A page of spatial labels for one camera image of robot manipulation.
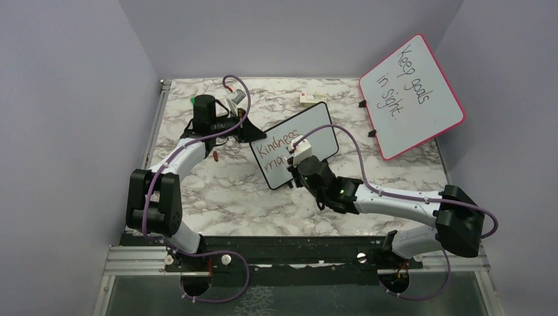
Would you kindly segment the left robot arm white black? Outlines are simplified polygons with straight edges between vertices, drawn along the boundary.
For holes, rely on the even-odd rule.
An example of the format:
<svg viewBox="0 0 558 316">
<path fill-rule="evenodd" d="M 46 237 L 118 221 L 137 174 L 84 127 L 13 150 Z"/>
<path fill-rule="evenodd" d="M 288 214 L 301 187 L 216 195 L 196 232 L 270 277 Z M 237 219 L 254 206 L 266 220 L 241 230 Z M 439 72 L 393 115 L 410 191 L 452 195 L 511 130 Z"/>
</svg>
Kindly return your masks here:
<svg viewBox="0 0 558 316">
<path fill-rule="evenodd" d="M 231 92 L 224 103 L 207 94 L 194 97 L 193 118 L 177 146 L 156 165 L 130 176 L 126 226 L 183 251 L 182 262 L 194 271 L 204 267 L 207 253 L 201 248 L 202 236 L 182 220 L 181 182 L 217 147 L 217 138 L 239 143 L 266 138 L 240 107 L 246 99 L 241 90 Z"/>
</svg>

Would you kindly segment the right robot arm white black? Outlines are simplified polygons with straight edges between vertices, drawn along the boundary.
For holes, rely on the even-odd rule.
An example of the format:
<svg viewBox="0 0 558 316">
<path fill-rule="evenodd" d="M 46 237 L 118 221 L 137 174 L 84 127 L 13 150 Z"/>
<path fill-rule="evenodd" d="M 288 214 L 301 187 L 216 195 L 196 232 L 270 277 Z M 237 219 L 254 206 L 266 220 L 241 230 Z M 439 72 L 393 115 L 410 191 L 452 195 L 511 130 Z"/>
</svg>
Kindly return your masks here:
<svg viewBox="0 0 558 316">
<path fill-rule="evenodd" d="M 370 189 L 362 180 L 336 176 L 326 161 L 315 156 L 299 163 L 288 159 L 295 185 L 305 188 L 318 208 L 340 214 L 380 214 L 420 223 L 410 230 L 394 230 L 380 249 L 381 262 L 395 268 L 404 260 L 424 253 L 445 250 L 461 257 L 479 253 L 484 215 L 468 195 L 456 186 L 442 192 Z"/>
</svg>

